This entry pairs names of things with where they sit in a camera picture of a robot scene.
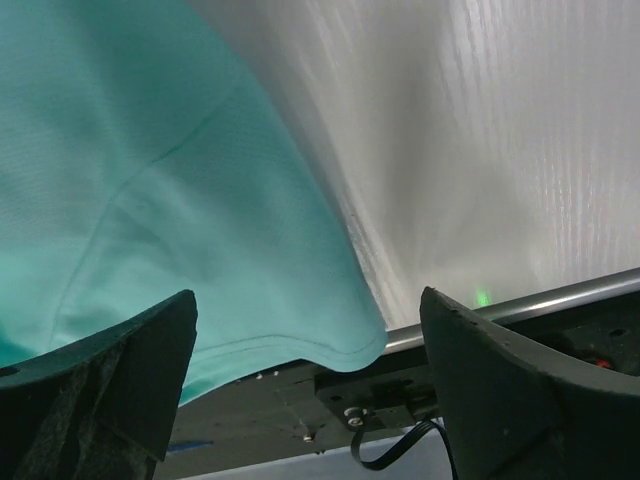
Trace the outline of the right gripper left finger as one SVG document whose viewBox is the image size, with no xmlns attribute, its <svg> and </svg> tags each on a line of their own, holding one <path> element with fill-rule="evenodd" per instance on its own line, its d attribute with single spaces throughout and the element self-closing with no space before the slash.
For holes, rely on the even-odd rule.
<svg viewBox="0 0 640 480">
<path fill-rule="evenodd" d="M 183 290 L 1 370 L 4 479 L 150 479 L 166 457 L 196 340 Z"/>
</svg>

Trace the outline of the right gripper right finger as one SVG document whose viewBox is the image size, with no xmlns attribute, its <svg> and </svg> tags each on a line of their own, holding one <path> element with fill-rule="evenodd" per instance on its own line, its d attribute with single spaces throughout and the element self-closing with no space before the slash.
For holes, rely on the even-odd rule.
<svg viewBox="0 0 640 480">
<path fill-rule="evenodd" d="M 638 478 L 637 377 L 531 340 L 432 288 L 420 318 L 459 478 Z"/>
</svg>

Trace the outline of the teal t shirt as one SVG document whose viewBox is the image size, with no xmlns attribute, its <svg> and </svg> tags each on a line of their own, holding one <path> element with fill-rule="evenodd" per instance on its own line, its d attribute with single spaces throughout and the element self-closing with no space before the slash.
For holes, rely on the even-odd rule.
<svg viewBox="0 0 640 480">
<path fill-rule="evenodd" d="M 356 371 L 387 341 L 268 95 L 185 2 L 3 2 L 2 364 L 185 289 L 183 402 L 295 360 Z"/>
</svg>

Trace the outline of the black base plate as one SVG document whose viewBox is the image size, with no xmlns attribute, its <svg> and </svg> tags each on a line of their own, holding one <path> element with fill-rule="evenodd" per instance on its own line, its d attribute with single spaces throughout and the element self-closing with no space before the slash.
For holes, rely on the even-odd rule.
<svg viewBox="0 0 640 480">
<path fill-rule="evenodd" d="M 624 374 L 639 373 L 636 293 L 549 313 L 505 302 L 478 314 L 544 344 Z M 182 479 L 350 444 L 349 409 L 369 415 L 374 438 L 389 438 L 438 412 L 422 345 L 389 353 L 354 372 L 298 361 L 245 377 L 179 409 L 158 479 Z"/>
</svg>

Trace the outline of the aluminium front rail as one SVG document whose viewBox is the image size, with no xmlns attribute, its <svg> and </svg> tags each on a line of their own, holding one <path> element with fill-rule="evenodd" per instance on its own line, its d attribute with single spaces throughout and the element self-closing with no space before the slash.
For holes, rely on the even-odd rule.
<svg viewBox="0 0 640 480">
<path fill-rule="evenodd" d="M 513 325 L 557 312 L 592 306 L 639 291 L 639 268 L 565 285 L 544 292 L 479 307 L 474 312 L 500 325 Z"/>
</svg>

